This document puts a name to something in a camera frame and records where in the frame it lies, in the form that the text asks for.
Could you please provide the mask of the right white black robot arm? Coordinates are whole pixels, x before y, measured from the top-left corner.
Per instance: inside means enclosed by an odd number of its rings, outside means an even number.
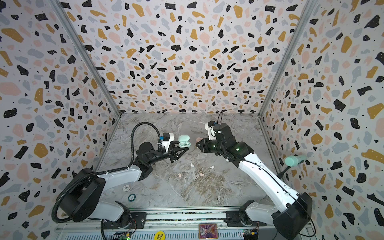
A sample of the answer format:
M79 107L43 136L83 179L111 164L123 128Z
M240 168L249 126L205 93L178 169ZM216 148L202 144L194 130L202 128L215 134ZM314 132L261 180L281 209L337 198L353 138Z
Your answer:
M311 222L313 200L307 193L298 193L285 184L246 143L236 141L230 127L210 121L205 125L208 137L197 142L202 153L221 155L228 162L250 176L270 197L273 205L258 204L253 200L243 204L228 224L246 227L256 222L273 225L287 240L293 240Z

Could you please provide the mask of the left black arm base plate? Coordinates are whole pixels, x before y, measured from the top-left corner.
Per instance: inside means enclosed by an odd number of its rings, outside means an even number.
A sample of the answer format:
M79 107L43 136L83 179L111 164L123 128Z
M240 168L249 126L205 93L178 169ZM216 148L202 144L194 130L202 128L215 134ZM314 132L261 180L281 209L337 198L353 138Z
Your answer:
M143 229L146 223L146 212L130 212L123 213L122 216L116 221L111 222L104 220L103 226L105 230L137 230Z

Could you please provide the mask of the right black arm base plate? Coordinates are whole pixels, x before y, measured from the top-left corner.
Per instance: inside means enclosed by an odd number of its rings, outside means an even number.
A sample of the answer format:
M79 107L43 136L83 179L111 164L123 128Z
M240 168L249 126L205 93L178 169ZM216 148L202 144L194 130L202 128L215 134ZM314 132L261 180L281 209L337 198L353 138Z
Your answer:
M263 222L254 222L247 217L245 212L239 210L236 211L226 211L226 217L224 222L227 223L228 227L265 227L266 223Z

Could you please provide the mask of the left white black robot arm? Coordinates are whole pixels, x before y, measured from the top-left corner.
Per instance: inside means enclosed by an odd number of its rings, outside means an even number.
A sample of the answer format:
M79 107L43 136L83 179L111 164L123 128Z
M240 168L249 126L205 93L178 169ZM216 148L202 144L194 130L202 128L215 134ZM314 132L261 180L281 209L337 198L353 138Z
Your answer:
M149 142L142 143L134 153L128 167L95 172L89 168L81 170L58 195L51 217L55 223L81 222L86 219L104 219L111 222L128 221L129 208L121 201L107 200L118 187L146 179L153 165L163 160L177 161L188 151L179 142L160 144L156 150Z

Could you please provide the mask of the mint green earbud case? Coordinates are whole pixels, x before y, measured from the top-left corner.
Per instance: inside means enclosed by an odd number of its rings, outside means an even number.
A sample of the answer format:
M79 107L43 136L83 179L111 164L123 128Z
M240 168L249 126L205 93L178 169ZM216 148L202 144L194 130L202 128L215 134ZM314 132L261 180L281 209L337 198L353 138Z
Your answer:
M189 148L191 146L190 136L189 135L180 135L178 138L179 147Z

